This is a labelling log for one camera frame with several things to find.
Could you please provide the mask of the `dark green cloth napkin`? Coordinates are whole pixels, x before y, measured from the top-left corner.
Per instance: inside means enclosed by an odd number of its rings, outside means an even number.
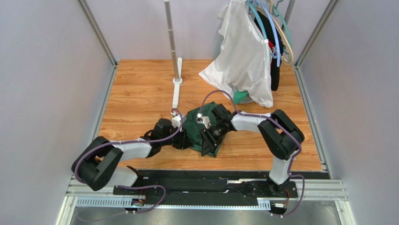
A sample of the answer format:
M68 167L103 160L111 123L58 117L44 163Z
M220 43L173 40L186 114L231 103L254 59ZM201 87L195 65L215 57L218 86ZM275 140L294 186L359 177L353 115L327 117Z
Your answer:
M183 124L183 128L186 129L188 136L189 136L191 142L193 143L193 146L191 147L191 149L201 152L201 148L202 148L202 138L200 135L200 131L205 129L205 126L203 124L198 124L196 122L197 114L199 113L200 109L202 109L201 113L204 116L209 117L210 125L211 124L214 125L216 123L216 118L211 113L211 110L213 110L216 106L217 106L217 103L211 102L211 103L203 105L203 107L198 107L193 110L190 110L187 113L186 121ZM211 157L217 157L217 153L218 153L220 147L216 150L216 152L214 154L208 153L207 155L209 155Z

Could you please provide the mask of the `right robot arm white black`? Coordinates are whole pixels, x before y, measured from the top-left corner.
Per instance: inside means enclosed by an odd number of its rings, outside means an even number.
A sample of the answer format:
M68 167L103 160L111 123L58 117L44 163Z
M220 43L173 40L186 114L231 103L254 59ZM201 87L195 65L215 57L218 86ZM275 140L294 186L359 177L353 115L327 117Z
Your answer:
M200 131L202 156L216 150L228 132L260 133L273 154L269 179L277 186L289 181L292 160L301 150L304 135L284 111L275 110L273 113L266 114L230 112L224 105L219 104L211 113L216 119L214 123L201 112L197 114L197 123L202 123L205 126Z

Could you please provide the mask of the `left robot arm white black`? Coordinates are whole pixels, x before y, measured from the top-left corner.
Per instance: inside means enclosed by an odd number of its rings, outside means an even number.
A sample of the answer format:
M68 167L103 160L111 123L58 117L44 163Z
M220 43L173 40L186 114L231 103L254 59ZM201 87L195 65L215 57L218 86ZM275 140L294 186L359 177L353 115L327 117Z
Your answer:
M183 123L185 116L171 120L159 119L152 130L144 136L129 141L110 141L103 136L95 138L74 161L71 170L75 178L93 191L106 185L132 186L138 178L134 169L118 169L120 162L134 158L150 158L163 146L186 149L192 146Z

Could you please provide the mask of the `teal object under garment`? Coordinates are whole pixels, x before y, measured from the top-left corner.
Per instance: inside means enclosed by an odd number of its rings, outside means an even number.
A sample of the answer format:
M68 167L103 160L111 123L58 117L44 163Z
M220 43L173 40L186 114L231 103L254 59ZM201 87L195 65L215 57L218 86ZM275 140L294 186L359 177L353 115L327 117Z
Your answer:
M236 91L233 95L234 104L247 104L251 102L248 91Z

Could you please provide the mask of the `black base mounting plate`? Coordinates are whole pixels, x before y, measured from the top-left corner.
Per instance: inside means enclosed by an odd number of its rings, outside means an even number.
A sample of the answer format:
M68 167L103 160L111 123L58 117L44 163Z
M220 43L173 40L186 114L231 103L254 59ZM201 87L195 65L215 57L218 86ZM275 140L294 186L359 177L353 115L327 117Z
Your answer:
M146 204L176 206L256 206L258 198L293 200L301 196L302 180L293 177L276 187L268 171L139 170L128 190L113 186L114 195L130 195Z

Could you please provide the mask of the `white rack base foot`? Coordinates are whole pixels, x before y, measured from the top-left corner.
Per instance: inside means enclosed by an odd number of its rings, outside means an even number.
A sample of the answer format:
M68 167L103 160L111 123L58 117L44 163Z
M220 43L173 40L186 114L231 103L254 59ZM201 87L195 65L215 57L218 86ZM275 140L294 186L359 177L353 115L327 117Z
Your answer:
M173 79L174 91L173 91L173 100L172 100L172 108L177 109L179 105L179 96L180 96L180 87L183 84L183 79L181 77L182 74L182 65L183 65L183 58L177 58L177 71L179 79Z

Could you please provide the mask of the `white garment on rack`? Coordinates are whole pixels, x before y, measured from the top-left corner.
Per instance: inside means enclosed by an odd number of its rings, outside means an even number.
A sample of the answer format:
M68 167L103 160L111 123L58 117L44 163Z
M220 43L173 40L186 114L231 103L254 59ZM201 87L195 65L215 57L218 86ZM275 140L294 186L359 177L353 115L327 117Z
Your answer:
M219 14L223 20L219 34L223 41L220 54L199 76L231 97L246 91L242 103L256 102L271 108L271 51L255 22L249 17L244 0L232 0Z

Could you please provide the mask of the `beige wooden hanger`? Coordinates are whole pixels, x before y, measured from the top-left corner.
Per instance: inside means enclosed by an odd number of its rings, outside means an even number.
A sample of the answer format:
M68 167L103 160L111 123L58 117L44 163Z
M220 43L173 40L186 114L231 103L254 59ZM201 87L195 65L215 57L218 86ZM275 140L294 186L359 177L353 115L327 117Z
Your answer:
M283 50L281 50L280 53L281 62L284 62L287 66L292 66L294 64L294 53L291 47L292 46L291 36L289 29L287 28L287 24L281 12L278 10L278 7L273 4L272 0L267 0L267 1L257 0L256 9L258 9L263 15L268 17L270 23L275 27L277 34L280 35L280 40L285 46L283 47ZM280 18L284 30L278 24L275 17Z

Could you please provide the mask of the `teal plastic hanger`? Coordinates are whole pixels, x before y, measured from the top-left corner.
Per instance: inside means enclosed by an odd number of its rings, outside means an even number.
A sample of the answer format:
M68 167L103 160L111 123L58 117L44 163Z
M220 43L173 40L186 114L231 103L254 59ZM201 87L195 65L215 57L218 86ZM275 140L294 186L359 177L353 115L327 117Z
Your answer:
M279 5L283 0L250 0L249 2L255 7L256 11L260 15L263 15L270 23L272 33L276 34L276 37L278 37L278 35L280 36L279 40L282 41L282 44L279 44L279 47L282 47L282 50L276 49L276 51L280 54L281 61L286 65L292 65L294 61L294 52L291 34L288 28L288 20L295 1L289 1L288 8L284 15L279 10Z

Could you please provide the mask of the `silver rack pole left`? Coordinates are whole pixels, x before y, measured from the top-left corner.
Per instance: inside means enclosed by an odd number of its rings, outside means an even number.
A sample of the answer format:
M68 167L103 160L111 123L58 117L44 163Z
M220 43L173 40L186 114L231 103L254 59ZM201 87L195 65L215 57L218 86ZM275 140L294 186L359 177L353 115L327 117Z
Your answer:
M167 26L168 26L168 34L170 40L170 51L171 51L171 58L173 63L174 69L174 83L179 83L181 78L178 72L178 64L177 64L177 53L176 53L176 45L174 39L174 31L173 31L173 22L172 22L172 15L171 15L171 7L170 1L164 0L165 12L166 12L166 19L167 19Z

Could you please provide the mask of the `silver rack pole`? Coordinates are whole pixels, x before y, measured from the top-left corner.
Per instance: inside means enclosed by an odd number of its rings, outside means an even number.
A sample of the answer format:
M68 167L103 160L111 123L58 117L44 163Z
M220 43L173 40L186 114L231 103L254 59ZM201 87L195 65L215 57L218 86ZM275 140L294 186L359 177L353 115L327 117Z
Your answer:
M295 2L296 2L296 0L289 0L289 2L288 2L288 6L287 6L285 16L284 16L284 20L285 20L286 24L288 24L288 22L289 22L289 19L291 17L292 11L295 6Z
M171 7L170 1L164 0L165 12L166 12L166 19L167 19L167 26L168 26L168 34L170 40L170 51L171 51L171 58L173 63L174 69L174 83L179 83L181 78L178 72L178 64L177 64L177 53L176 53L176 45L174 39L174 31L173 31L173 22L172 22L172 15L171 15Z

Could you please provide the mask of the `silver rack pole right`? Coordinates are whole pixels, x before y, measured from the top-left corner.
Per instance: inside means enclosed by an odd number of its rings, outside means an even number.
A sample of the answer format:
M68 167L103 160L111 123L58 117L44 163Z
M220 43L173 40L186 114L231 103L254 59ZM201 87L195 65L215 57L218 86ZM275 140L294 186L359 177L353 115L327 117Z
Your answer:
M285 16L284 16L284 20L285 20L286 24L288 24L288 22L289 22L289 19L291 17L292 11L295 6L295 2L296 2L296 0L289 0L289 2L288 2L288 6L287 6Z

